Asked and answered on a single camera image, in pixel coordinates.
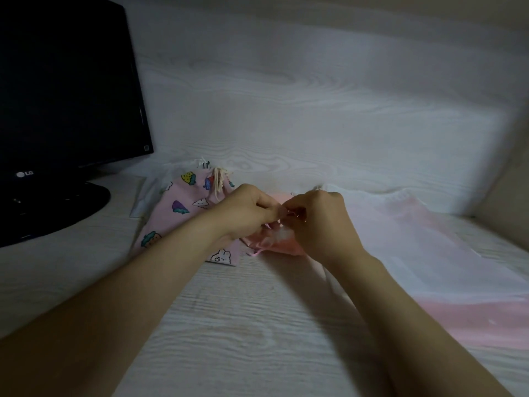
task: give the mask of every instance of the monitor base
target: monitor base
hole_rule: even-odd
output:
[[[0,247],[59,231],[102,209],[110,191],[91,183],[49,184],[2,195],[7,221]]]

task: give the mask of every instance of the monitor screen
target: monitor screen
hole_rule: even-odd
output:
[[[0,181],[152,153],[123,7],[40,3],[0,12]]]

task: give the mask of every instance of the computer monitor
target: computer monitor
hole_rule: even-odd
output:
[[[0,246],[69,226],[109,192],[85,168],[153,152],[125,10],[28,0],[0,11]]]

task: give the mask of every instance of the wooden desk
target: wooden desk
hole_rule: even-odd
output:
[[[0,249],[0,336],[124,262],[142,179],[94,181],[112,193],[92,217]],[[440,216],[476,251],[529,278],[529,253],[472,221]],[[529,352],[471,352],[516,396],[529,395]],[[385,396],[384,366],[362,321],[301,259],[204,264],[152,334],[117,396]]]

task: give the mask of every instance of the forearm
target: forearm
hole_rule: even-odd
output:
[[[510,396],[368,254],[331,269],[378,342],[400,395]]]
[[[9,395],[110,395],[219,234],[210,212],[0,341]]]

